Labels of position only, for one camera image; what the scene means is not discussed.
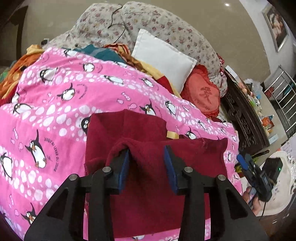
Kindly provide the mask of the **yellow red striped cloth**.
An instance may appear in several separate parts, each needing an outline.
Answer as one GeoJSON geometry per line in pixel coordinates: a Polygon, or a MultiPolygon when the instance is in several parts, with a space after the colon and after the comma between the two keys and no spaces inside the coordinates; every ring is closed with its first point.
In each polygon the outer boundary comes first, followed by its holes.
{"type": "Polygon", "coordinates": [[[119,43],[119,44],[107,44],[107,45],[104,45],[103,47],[114,50],[119,56],[121,56],[121,58],[124,61],[126,61],[128,65],[139,70],[140,72],[143,72],[149,75],[158,84],[160,84],[162,87],[168,90],[168,92],[181,98],[180,94],[177,92],[177,90],[174,88],[174,86],[171,84],[168,78],[165,77],[163,73],[161,73],[159,70],[157,70],[153,66],[145,63],[144,61],[139,61],[134,57],[132,57],[131,52],[127,45],[119,43]]]}

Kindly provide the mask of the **red embroidered cushion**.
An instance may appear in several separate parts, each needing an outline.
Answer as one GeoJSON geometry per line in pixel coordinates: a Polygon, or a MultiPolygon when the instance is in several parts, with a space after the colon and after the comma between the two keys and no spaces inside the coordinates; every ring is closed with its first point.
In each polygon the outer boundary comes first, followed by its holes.
{"type": "Polygon", "coordinates": [[[220,91],[209,80],[207,68],[203,65],[194,67],[180,96],[194,104],[208,118],[215,118],[219,114],[220,91]]]}

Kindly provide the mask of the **white ornate chair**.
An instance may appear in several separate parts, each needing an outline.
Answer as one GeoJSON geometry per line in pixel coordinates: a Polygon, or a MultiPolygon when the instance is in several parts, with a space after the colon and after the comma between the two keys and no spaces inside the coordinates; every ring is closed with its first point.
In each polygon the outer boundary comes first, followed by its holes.
{"type": "Polygon", "coordinates": [[[290,203],[295,190],[295,158],[284,151],[277,151],[270,158],[281,158],[283,167],[277,179],[277,184],[272,190],[272,197],[266,203],[264,216],[282,212],[290,203]]]}

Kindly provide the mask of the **pink penguin blanket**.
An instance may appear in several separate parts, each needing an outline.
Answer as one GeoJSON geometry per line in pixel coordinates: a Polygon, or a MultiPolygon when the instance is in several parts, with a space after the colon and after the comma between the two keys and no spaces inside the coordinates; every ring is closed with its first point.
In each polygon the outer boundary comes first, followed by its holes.
{"type": "Polygon", "coordinates": [[[168,131],[186,138],[225,138],[227,176],[242,191],[233,126],[208,119],[125,63],[48,48],[11,93],[1,104],[1,213],[19,238],[69,174],[84,174],[86,126],[97,113],[126,109],[162,118],[168,131]]]}

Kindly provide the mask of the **dark carved wooden cabinet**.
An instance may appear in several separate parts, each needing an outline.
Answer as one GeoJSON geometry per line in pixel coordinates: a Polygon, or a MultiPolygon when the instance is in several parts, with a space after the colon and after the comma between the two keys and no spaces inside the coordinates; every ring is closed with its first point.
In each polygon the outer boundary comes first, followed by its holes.
{"type": "Polygon", "coordinates": [[[226,72],[227,92],[221,98],[224,113],[238,132],[239,152],[255,155],[270,146],[255,110],[235,79],[226,72]]]}

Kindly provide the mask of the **floral grey quilt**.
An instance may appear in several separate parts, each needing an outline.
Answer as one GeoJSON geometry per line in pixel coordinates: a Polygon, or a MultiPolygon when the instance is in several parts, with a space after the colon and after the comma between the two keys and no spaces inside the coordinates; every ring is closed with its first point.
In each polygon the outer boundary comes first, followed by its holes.
{"type": "Polygon", "coordinates": [[[224,62],[209,41],[189,23],[157,6],[129,1],[124,5],[94,3],[79,17],[72,29],[55,37],[46,45],[66,49],[84,48],[90,44],[103,47],[122,43],[133,50],[140,29],[171,44],[178,51],[197,60],[208,70],[210,81],[220,95],[227,92],[224,62]]]}

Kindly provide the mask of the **white square pillow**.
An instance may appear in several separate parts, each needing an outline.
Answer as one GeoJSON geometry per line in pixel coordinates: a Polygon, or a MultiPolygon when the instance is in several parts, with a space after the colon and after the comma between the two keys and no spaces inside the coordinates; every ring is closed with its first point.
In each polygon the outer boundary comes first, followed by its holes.
{"type": "Polygon", "coordinates": [[[163,73],[178,93],[182,92],[185,81],[197,64],[197,60],[144,29],[138,32],[132,56],[163,73]]]}

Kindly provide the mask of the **orange patterned cloth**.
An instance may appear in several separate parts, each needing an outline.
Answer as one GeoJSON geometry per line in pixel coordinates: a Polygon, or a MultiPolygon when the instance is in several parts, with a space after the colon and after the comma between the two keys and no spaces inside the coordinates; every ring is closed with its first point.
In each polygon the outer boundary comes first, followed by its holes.
{"type": "Polygon", "coordinates": [[[27,53],[9,69],[5,78],[1,80],[1,105],[12,101],[24,70],[34,64],[43,53],[44,49],[41,46],[30,45],[27,53]]]}

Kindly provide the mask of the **teal cloth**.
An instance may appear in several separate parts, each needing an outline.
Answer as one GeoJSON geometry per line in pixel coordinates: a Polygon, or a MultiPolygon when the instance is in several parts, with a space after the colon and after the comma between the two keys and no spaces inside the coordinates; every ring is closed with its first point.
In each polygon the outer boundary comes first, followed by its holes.
{"type": "Polygon", "coordinates": [[[117,54],[114,50],[108,48],[97,48],[93,45],[88,45],[84,48],[75,48],[74,51],[90,55],[96,59],[100,59],[103,61],[126,63],[126,61],[122,59],[119,54],[117,54]]]}

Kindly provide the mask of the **framed wall picture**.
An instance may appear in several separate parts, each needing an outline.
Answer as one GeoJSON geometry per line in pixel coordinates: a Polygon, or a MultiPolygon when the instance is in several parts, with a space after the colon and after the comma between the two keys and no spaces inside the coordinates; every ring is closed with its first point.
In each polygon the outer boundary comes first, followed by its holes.
{"type": "Polygon", "coordinates": [[[288,31],[285,21],[271,4],[267,4],[262,11],[262,14],[267,22],[271,36],[275,45],[275,50],[278,53],[288,39],[288,31]]]}

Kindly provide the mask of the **dark red fleece garment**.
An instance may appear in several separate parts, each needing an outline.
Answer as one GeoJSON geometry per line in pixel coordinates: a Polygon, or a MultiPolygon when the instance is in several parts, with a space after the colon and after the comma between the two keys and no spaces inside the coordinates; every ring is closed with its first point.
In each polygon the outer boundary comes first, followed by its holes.
{"type": "Polygon", "coordinates": [[[184,197],[171,189],[164,162],[164,147],[202,175],[226,175],[223,155],[226,138],[167,138],[166,122],[156,116],[123,110],[97,113],[87,131],[85,169],[89,174],[110,164],[123,149],[131,160],[125,188],[110,199],[116,238],[148,235],[180,227],[184,197]]]}

